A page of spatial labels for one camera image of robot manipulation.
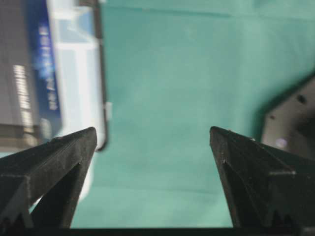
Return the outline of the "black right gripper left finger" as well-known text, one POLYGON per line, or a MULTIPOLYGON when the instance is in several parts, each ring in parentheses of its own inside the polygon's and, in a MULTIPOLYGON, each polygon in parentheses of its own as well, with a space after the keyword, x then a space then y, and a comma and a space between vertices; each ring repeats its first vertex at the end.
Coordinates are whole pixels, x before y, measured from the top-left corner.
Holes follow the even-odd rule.
POLYGON ((69 228, 95 152, 89 127, 0 159, 0 227, 69 228))

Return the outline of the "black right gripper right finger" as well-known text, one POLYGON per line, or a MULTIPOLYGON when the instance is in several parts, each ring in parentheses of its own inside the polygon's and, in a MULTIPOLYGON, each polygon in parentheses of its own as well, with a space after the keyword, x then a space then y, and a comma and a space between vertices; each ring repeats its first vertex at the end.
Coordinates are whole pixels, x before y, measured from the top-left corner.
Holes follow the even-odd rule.
POLYGON ((220 127, 209 134, 234 227, 314 228, 313 160, 220 127))

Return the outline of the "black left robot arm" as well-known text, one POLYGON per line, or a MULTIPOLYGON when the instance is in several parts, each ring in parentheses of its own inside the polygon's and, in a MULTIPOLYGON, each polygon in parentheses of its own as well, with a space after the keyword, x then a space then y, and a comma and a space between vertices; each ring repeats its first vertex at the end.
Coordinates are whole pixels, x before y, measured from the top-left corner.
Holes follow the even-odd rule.
POLYGON ((304 158, 315 158, 314 77, 266 113, 261 142, 304 158))

